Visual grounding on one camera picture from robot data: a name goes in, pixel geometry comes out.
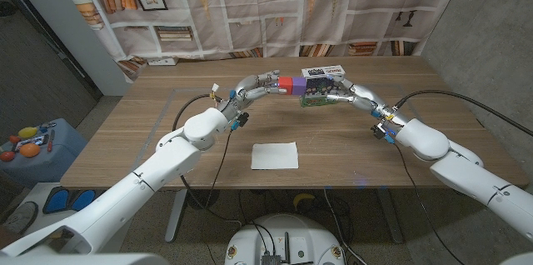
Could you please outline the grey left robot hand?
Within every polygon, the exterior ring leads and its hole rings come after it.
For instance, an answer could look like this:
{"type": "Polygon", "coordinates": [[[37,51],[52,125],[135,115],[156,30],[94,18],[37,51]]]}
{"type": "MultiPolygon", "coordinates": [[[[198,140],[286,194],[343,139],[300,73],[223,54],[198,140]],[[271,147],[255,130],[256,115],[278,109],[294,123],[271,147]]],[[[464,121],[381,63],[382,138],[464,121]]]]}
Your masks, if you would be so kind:
{"type": "Polygon", "coordinates": [[[235,94],[223,101],[217,109],[230,122],[257,99],[268,94],[288,94],[286,89],[278,87],[279,74],[279,70],[274,70],[245,77],[234,88],[235,94]]]}

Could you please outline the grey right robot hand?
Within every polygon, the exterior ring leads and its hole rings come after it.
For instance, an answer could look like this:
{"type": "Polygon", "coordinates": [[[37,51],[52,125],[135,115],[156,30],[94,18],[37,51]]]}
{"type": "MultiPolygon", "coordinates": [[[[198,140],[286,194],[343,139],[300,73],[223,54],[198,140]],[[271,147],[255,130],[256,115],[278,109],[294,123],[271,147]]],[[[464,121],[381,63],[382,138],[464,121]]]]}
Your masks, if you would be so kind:
{"type": "Polygon", "coordinates": [[[405,126],[410,121],[408,117],[398,112],[394,107],[390,107],[369,88],[340,76],[328,75],[327,78],[339,87],[334,94],[327,95],[328,99],[349,103],[355,108],[370,113],[373,117],[399,127],[405,126]]]}

